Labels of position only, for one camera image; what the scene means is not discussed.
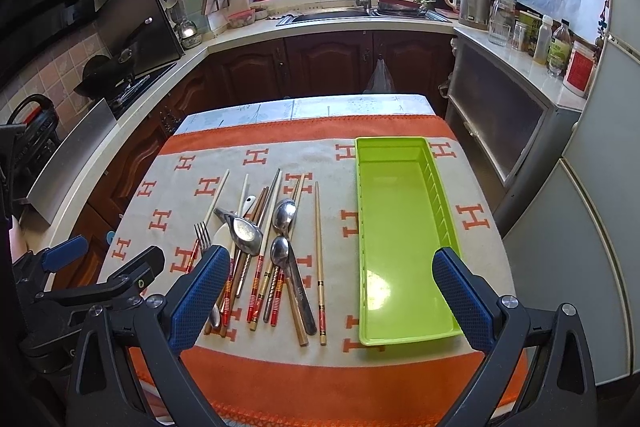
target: white countertop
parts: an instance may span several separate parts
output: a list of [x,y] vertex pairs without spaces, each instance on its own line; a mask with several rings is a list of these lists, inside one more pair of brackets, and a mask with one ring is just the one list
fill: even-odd
[[489,42],[489,33],[456,24],[455,31],[459,35],[475,42],[485,51],[500,58],[515,73],[519,74],[533,88],[534,93],[542,97],[543,102],[557,107],[583,111],[586,99],[572,93],[562,85],[562,80],[548,73],[546,66],[533,61],[525,52],[519,52],[511,46],[499,46]]
[[279,20],[258,21],[237,30],[203,41],[187,50],[176,65],[163,75],[144,95],[137,99],[118,120],[114,129],[100,144],[63,200],[52,225],[48,225],[36,212],[28,212],[20,220],[27,245],[31,250],[53,247],[66,241],[78,220],[78,216],[94,190],[100,176],[146,115],[206,57],[255,42],[292,37],[312,33],[349,30],[402,30],[443,33],[453,35],[452,23],[431,22],[404,18],[351,18],[348,20],[324,20],[276,26]]

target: kitchen sink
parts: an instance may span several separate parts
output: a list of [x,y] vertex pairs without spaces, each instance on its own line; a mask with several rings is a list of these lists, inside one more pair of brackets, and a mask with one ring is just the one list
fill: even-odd
[[370,17],[364,8],[325,9],[302,15],[285,15],[276,26],[295,24],[296,22],[324,21],[328,19],[347,19],[353,17]]

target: plastic bag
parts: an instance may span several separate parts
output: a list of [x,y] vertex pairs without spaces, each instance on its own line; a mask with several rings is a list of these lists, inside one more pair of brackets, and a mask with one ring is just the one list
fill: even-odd
[[385,61],[379,58],[364,94],[391,94],[395,92],[396,87],[389,70],[386,68]]

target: orange stripe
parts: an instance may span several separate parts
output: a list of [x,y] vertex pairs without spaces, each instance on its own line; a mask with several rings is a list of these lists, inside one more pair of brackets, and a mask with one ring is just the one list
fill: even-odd
[[360,136],[424,136],[456,140],[447,123],[420,114],[336,116],[252,123],[172,136],[160,154],[202,151],[265,143],[299,142]]
[[[153,383],[139,349],[138,376]],[[194,381],[223,417],[253,425],[415,426],[435,423],[460,395],[481,353],[377,367],[319,367],[235,357],[203,347],[183,351]],[[501,405],[524,382],[524,355]],[[286,383],[286,388],[274,382]]]

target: refrigerator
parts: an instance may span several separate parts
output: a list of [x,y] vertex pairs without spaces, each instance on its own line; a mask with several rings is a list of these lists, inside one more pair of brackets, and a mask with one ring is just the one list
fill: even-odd
[[610,0],[593,89],[552,173],[504,238],[516,295],[570,302],[596,383],[640,369],[640,11]]

